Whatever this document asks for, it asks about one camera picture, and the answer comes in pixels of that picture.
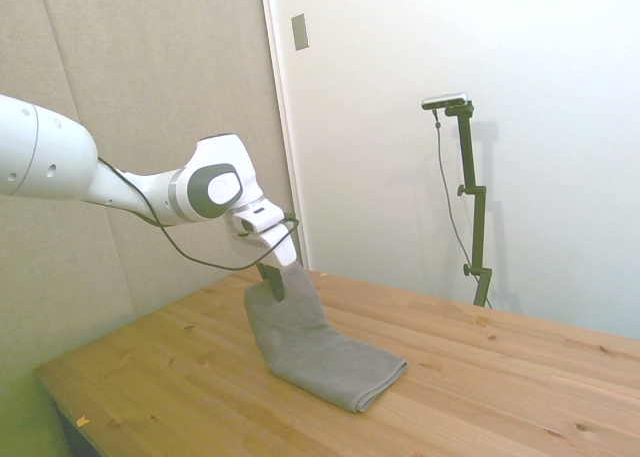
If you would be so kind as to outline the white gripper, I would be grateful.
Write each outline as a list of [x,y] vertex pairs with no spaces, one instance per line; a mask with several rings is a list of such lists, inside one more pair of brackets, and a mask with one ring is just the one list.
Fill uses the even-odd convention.
[[275,226],[259,233],[230,235],[231,246],[241,257],[257,264],[261,278],[269,283],[276,301],[285,298],[285,289],[281,271],[297,261],[297,251],[285,224]]

